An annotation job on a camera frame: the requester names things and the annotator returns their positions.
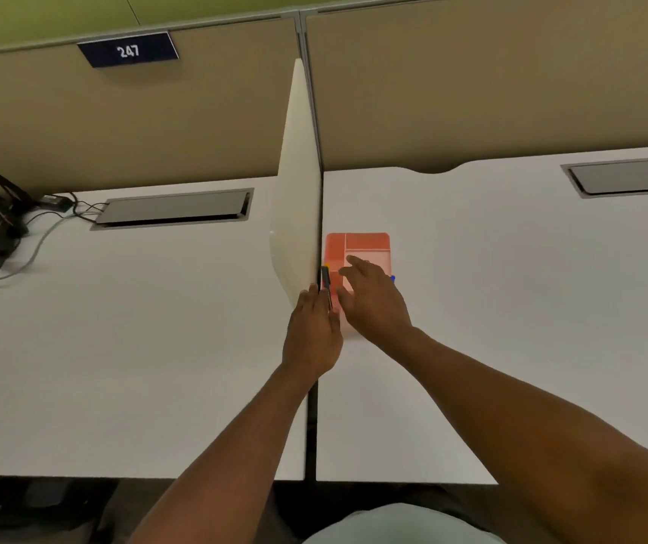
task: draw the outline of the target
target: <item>person's left hand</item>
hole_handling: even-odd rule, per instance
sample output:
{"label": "person's left hand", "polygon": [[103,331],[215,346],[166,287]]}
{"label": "person's left hand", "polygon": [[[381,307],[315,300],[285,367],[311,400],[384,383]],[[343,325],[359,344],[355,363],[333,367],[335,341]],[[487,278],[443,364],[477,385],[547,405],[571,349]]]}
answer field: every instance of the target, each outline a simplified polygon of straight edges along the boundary
{"label": "person's left hand", "polygon": [[283,365],[315,382],[334,367],[342,344],[339,313],[329,311],[329,293],[326,289],[318,292],[317,285],[311,284],[308,291],[301,291],[291,313]]}

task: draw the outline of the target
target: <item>green wall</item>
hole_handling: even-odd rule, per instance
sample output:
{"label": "green wall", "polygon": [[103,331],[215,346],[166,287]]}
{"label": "green wall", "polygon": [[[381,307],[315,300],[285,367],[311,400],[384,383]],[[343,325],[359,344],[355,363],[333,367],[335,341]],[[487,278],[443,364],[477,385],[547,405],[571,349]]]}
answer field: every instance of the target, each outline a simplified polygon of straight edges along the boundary
{"label": "green wall", "polygon": [[138,19],[157,25],[332,1],[0,0],[0,47],[131,28]]}

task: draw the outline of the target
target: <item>desk surface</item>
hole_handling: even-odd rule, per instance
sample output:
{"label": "desk surface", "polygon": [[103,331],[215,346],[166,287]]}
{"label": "desk surface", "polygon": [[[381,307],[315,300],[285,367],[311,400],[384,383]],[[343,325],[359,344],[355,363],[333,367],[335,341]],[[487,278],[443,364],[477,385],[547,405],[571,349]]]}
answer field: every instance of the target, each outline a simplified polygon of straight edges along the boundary
{"label": "desk surface", "polygon": [[[323,233],[389,233],[414,324],[648,448],[648,195],[582,199],[560,167],[647,157],[330,172]],[[493,481],[424,389],[361,338],[320,381],[318,419],[318,479]]]}
{"label": "desk surface", "polygon": [[[176,477],[280,363],[291,308],[269,251],[275,178],[81,193],[254,187],[245,222],[55,229],[0,281],[0,474]],[[28,259],[57,218],[30,224]],[[302,479],[299,410],[279,479]]]}

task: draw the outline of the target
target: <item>person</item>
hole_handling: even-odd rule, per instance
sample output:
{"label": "person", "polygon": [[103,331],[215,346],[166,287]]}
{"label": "person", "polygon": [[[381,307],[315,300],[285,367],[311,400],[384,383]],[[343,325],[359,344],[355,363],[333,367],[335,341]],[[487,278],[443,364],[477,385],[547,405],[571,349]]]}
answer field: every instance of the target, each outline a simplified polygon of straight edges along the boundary
{"label": "person", "polygon": [[[582,408],[429,338],[377,265],[348,261],[340,274],[354,293],[337,294],[349,323],[422,384],[506,492],[562,542],[648,542],[646,448]],[[328,292],[312,284],[291,315],[281,365],[130,543],[253,542],[294,415],[342,344]],[[444,513],[397,504],[349,516],[309,540],[375,541],[500,542]]]}

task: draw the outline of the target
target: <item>light-colored shirt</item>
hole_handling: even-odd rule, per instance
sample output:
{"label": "light-colored shirt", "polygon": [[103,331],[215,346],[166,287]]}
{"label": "light-colored shirt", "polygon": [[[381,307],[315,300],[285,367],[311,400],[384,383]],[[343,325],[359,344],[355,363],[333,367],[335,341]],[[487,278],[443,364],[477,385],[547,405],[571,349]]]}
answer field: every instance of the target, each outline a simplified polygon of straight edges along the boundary
{"label": "light-colored shirt", "polygon": [[500,544],[489,532],[427,508],[390,504],[358,512],[318,532],[304,544]]}

